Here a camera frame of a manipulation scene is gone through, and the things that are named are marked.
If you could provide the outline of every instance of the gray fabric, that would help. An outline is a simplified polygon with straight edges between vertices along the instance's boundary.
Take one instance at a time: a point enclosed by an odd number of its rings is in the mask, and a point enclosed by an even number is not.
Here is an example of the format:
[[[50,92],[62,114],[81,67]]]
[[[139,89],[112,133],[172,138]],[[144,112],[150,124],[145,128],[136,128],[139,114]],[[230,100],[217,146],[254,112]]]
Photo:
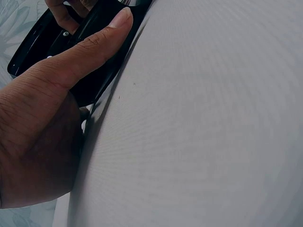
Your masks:
[[[303,225],[303,2],[158,0],[93,115],[73,227]]]

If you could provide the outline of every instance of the white fabric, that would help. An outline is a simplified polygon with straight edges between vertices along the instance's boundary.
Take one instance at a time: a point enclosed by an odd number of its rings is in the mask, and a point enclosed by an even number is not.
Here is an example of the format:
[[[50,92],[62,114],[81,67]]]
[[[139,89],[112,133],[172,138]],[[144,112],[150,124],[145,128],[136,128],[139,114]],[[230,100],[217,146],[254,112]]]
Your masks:
[[[91,120],[69,226],[302,226],[303,1],[148,17]]]

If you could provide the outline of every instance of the black device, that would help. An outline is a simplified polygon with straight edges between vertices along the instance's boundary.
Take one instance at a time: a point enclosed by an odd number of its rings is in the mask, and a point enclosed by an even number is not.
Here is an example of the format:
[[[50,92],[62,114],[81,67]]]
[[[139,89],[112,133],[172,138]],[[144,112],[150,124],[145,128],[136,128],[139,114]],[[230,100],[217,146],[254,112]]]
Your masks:
[[[103,66],[81,79],[72,89],[79,106],[94,103],[118,73],[131,43],[152,0],[99,0],[82,19],[70,7],[70,15],[80,24],[74,35],[60,28],[48,9],[28,33],[8,65],[8,72],[19,76],[38,61],[57,55],[88,36],[105,28],[115,15],[128,6],[133,14],[133,27],[117,54]]]

